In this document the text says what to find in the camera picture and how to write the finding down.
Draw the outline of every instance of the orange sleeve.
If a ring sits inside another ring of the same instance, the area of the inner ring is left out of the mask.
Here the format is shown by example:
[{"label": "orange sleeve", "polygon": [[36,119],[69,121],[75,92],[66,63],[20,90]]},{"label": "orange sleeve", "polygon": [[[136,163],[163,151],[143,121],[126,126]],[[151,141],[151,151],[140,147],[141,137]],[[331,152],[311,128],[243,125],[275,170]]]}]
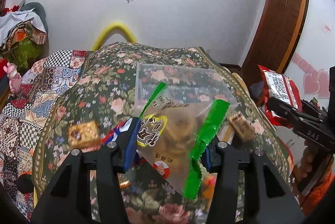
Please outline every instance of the orange sleeve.
[{"label": "orange sleeve", "polygon": [[316,207],[316,205],[318,205],[319,201],[322,200],[333,179],[333,172],[330,172],[327,179],[322,184],[315,187],[313,191],[307,196],[306,200],[303,201],[302,210],[305,216],[308,216]]}]

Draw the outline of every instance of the metal bolt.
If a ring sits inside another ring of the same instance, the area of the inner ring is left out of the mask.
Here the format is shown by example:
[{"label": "metal bolt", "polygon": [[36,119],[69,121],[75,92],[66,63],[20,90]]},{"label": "metal bolt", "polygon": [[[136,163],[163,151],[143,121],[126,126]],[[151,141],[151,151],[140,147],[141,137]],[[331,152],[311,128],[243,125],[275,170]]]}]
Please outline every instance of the metal bolt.
[{"label": "metal bolt", "polygon": [[262,156],[263,154],[264,154],[264,152],[263,152],[263,150],[261,150],[261,149],[255,149],[255,154],[257,155],[257,156]]},{"label": "metal bolt", "polygon": [[226,142],[221,141],[221,142],[217,143],[217,146],[219,148],[226,148],[228,146],[228,144]]},{"label": "metal bolt", "polygon": [[114,148],[114,147],[116,147],[116,142],[111,141],[111,142],[107,143],[107,146],[108,146],[109,148]]},{"label": "metal bolt", "polygon": [[73,156],[77,156],[79,153],[80,153],[80,150],[77,149],[77,148],[75,148],[75,149],[73,149],[73,150],[71,151],[71,154],[72,154]]}]

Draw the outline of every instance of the pink toy figurine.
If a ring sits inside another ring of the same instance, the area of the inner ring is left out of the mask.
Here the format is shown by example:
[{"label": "pink toy figurine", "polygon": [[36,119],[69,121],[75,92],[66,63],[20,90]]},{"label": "pink toy figurine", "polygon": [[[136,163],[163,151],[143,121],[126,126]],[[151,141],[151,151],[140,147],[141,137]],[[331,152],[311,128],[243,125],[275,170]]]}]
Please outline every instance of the pink toy figurine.
[{"label": "pink toy figurine", "polygon": [[17,72],[16,65],[7,63],[7,66],[3,67],[3,70],[7,73],[9,78],[9,89],[13,94],[18,94],[20,91],[22,77]]}]

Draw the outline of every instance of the bed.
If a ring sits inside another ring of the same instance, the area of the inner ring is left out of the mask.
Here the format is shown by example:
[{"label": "bed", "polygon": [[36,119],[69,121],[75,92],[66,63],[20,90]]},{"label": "bed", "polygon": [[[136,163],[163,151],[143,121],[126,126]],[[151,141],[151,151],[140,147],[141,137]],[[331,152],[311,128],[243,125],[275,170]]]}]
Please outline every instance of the bed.
[{"label": "bed", "polygon": [[[22,79],[21,97],[4,107],[0,116],[0,180],[28,219],[33,194],[17,191],[17,176],[32,173],[38,199],[70,150],[69,125],[95,120],[104,136],[118,122],[132,116],[137,62],[215,69],[235,96],[236,111],[242,112],[256,131],[254,140],[241,148],[266,151],[289,182],[289,154],[237,74],[214,62],[201,47],[159,49],[117,42],[97,51],[58,51],[36,62]],[[90,180],[92,218],[99,221],[94,172]],[[206,222],[215,177],[204,177],[195,200],[185,200],[145,162],[119,176],[119,180],[130,181],[122,189],[122,196],[131,223]],[[243,215],[243,195],[241,187],[237,219]]]}]

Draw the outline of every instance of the clear plastic box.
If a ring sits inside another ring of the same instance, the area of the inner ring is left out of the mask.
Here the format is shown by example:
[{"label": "clear plastic box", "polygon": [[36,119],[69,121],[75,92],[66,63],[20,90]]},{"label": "clear plastic box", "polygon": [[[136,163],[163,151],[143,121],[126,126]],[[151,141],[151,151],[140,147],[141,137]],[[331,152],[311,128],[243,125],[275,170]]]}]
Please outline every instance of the clear plastic box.
[{"label": "clear plastic box", "polygon": [[214,69],[137,64],[135,115],[139,115],[160,82],[167,84],[176,104],[222,99],[237,107],[232,92]]}]

